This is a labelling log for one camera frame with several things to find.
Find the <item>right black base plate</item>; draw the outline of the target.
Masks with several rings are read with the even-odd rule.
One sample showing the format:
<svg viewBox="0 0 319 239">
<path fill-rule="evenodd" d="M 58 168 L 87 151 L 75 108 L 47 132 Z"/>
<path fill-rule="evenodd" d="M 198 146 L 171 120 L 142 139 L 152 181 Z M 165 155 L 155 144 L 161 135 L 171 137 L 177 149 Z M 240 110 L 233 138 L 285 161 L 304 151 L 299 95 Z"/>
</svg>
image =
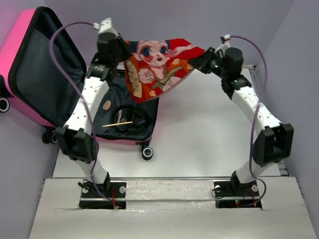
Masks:
<svg viewBox="0 0 319 239">
<path fill-rule="evenodd" d="M 218 209 L 262 208 L 256 181 L 243 187 L 233 188 L 230 181 L 214 181 L 211 196 Z"/>
</svg>

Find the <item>tan oval wooden piece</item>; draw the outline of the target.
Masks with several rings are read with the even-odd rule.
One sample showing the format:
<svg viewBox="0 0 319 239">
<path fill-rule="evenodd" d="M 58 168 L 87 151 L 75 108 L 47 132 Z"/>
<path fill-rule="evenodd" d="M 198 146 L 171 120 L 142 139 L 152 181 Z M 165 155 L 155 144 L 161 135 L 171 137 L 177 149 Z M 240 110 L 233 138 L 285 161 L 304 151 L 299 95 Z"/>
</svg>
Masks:
<svg viewBox="0 0 319 239">
<path fill-rule="evenodd" d="M 103 104 L 103 110 L 108 111 L 112 106 L 112 102 L 110 100 L 107 100 Z"/>
</svg>

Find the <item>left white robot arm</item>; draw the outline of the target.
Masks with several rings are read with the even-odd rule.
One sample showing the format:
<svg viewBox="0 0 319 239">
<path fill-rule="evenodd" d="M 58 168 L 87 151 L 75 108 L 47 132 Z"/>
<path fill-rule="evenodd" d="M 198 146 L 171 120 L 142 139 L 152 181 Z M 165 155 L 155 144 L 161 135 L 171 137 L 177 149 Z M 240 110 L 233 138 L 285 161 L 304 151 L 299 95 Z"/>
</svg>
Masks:
<svg viewBox="0 0 319 239">
<path fill-rule="evenodd" d="M 79 89 L 66 72 L 58 69 L 74 87 L 79 99 L 64 126 L 56 128 L 56 136 L 63 154 L 77 163 L 87 177 L 87 186 L 100 197 L 109 194 L 110 175 L 98 159 L 96 130 L 93 124 L 99 105 L 117 76 L 117 66 L 131 53 L 117 32 L 99 33 L 98 51 L 94 55 Z"/>
</svg>

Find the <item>red cartoon girl cloth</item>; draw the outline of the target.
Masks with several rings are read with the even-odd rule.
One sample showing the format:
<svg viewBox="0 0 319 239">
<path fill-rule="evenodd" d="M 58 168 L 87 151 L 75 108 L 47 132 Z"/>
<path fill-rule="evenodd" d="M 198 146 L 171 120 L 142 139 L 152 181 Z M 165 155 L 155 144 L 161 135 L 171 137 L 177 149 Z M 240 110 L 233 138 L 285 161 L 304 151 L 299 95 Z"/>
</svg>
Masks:
<svg viewBox="0 0 319 239">
<path fill-rule="evenodd" d="M 127 87 L 139 104 L 175 88 L 194 70 L 190 60 L 205 52 L 184 38 L 126 41 L 126 44 L 132 52 L 124 61 Z"/>
</svg>

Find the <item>black headphones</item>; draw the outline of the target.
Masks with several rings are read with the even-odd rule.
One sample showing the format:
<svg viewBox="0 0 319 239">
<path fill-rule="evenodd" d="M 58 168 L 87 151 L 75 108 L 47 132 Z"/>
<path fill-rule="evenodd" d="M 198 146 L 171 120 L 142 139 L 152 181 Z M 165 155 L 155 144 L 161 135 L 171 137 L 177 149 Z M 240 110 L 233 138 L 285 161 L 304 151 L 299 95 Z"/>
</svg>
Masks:
<svg viewBox="0 0 319 239">
<path fill-rule="evenodd" d="M 115 122 L 115 116 L 119 116 L 121 113 L 125 113 L 124 119 L 119 119 L 119 122 Z M 121 105 L 116 107 L 111 114 L 111 124 L 118 124 L 122 122 L 132 123 L 127 124 L 121 128 L 120 126 L 113 126 L 116 132 L 124 135 L 128 134 L 137 134 L 149 127 L 152 122 L 152 118 L 148 115 L 148 113 L 142 108 L 136 107 L 134 105 Z"/>
</svg>

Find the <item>golden thin stick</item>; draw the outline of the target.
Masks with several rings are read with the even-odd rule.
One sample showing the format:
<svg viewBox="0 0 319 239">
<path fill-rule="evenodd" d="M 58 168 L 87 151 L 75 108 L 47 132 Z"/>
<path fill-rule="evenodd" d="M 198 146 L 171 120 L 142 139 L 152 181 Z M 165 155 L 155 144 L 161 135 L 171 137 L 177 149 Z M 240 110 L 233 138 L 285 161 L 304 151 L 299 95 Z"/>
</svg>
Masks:
<svg viewBox="0 0 319 239">
<path fill-rule="evenodd" d="M 133 121 L 125 121 L 125 122 L 106 124 L 106 125 L 103 125 L 102 127 L 113 127 L 113 126 L 126 125 L 126 124 L 131 124 L 131 123 L 133 123 Z"/>
</svg>

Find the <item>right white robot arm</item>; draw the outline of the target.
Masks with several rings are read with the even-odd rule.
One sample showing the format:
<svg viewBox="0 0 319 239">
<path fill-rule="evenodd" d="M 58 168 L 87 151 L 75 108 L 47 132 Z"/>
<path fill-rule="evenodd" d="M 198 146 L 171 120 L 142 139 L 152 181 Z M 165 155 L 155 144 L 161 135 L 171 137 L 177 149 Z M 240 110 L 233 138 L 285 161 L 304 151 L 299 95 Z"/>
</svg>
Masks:
<svg viewBox="0 0 319 239">
<path fill-rule="evenodd" d="M 204 74 L 218 76 L 223 92 L 252 124 L 249 160 L 233 172 L 229 183 L 230 191 L 241 195 L 271 165 L 290 156 L 294 128 L 290 123 L 282 123 L 266 108 L 252 84 L 242 75 L 243 53 L 240 49 L 209 48 L 189 63 Z"/>
</svg>

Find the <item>pink hard-shell suitcase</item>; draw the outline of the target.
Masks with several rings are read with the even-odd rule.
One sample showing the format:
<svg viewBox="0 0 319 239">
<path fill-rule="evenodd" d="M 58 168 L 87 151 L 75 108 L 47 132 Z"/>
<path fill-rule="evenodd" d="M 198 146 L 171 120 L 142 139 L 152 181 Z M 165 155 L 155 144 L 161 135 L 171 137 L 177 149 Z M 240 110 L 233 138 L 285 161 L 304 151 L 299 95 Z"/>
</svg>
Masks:
<svg viewBox="0 0 319 239">
<path fill-rule="evenodd" d="M 49 54 L 49 41 L 62 26 L 55 12 L 45 6 L 24 10 L 16 20 L 0 51 L 0 111 L 10 106 L 45 127 L 42 142 L 56 144 L 55 129 L 71 116 L 78 94 L 57 69 Z M 105 101 L 112 106 L 103 110 Z M 121 105 L 134 105 L 152 118 L 149 127 L 137 134 L 120 134 L 111 124 L 112 111 Z M 99 141 L 140 145 L 142 158 L 150 160 L 154 151 L 150 141 L 157 119 L 158 100 L 136 103 L 129 93 L 125 69 L 120 67 L 110 89 L 103 97 L 94 127 Z"/>
</svg>

